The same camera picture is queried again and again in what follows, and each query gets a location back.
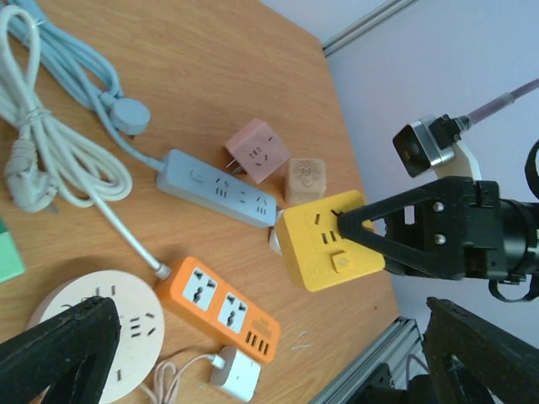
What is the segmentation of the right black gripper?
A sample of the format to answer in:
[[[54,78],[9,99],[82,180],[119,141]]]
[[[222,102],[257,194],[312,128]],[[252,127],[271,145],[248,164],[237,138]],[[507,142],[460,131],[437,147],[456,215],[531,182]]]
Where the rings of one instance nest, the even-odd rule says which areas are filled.
[[[503,279],[499,186],[450,176],[338,215],[339,234],[380,253],[392,274]]]

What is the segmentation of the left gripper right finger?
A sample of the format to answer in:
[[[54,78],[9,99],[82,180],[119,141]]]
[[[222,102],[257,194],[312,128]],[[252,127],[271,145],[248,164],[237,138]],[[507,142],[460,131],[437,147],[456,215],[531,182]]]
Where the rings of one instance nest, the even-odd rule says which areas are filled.
[[[430,297],[423,350],[439,403],[538,402],[538,349],[446,299]]]

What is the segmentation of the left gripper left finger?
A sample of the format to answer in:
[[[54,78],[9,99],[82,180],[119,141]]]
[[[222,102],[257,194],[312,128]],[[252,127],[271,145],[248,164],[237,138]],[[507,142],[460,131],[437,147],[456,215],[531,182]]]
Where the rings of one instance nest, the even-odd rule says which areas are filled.
[[[1,344],[1,402],[98,403],[120,340],[110,298],[89,297]]]

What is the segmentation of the yellow cube socket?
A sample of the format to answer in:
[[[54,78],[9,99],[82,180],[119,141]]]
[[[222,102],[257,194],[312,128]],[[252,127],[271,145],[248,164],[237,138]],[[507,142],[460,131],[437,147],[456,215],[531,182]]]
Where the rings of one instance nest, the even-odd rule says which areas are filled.
[[[384,257],[343,238],[338,217],[365,205],[350,190],[283,211],[275,233],[291,283],[310,292],[349,282],[384,269]]]

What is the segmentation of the pink cube socket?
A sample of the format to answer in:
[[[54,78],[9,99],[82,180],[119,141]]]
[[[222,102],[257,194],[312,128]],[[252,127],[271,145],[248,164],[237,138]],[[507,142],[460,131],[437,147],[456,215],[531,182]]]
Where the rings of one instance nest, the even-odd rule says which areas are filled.
[[[244,171],[256,184],[262,183],[291,158],[285,144],[263,120],[255,118],[229,139],[225,148],[232,156],[226,165],[238,165],[232,175]]]

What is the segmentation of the blue power strip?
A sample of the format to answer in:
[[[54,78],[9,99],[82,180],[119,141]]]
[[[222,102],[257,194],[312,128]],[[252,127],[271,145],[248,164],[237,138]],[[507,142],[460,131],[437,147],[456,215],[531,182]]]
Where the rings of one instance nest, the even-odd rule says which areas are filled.
[[[166,194],[257,228],[276,223],[275,197],[180,150],[163,159],[156,185]]]

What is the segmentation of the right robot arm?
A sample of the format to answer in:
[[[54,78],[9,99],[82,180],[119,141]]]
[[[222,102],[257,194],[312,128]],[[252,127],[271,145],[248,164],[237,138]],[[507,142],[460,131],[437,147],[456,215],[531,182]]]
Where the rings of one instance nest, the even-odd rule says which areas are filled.
[[[504,303],[502,284],[530,282],[520,301],[538,296],[538,204],[504,199],[481,176],[463,143],[435,168],[437,179],[337,215],[340,236],[380,253],[385,269],[430,279],[486,279]]]

